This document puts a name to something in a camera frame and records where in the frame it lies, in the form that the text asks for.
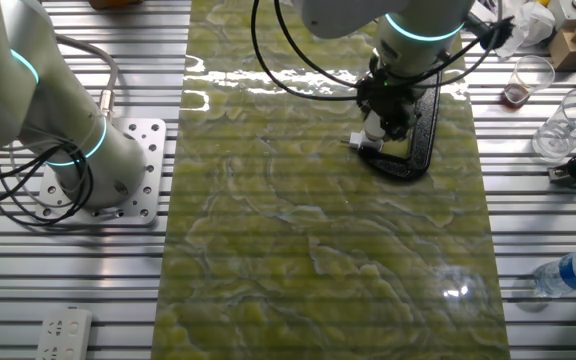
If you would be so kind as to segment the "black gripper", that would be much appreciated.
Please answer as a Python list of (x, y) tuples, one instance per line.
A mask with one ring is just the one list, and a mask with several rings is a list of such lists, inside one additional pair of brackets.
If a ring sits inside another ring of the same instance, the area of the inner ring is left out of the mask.
[(389, 83), (389, 73), (378, 54), (371, 55), (368, 69), (369, 72), (357, 82), (356, 103), (362, 117), (367, 118), (374, 112), (383, 119), (387, 140), (404, 139), (419, 118), (414, 108), (419, 95), (410, 88)]

